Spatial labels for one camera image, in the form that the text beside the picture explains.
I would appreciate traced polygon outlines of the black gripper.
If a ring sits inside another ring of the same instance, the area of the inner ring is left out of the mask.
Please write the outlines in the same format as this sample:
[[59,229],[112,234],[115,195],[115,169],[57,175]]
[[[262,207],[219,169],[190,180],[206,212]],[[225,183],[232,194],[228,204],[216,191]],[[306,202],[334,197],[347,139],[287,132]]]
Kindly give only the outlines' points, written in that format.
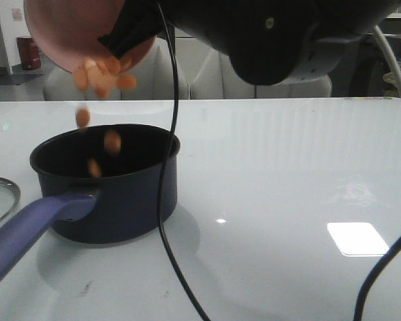
[[153,1],[165,20],[227,55],[243,81],[320,78],[401,1]]

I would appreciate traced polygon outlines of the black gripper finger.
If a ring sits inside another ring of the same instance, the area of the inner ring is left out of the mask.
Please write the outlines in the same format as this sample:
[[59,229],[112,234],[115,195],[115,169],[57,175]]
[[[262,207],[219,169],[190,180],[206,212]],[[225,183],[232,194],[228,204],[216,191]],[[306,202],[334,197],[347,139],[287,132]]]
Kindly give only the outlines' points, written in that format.
[[119,60],[143,60],[157,36],[166,33],[161,1],[125,1],[111,31],[97,41]]

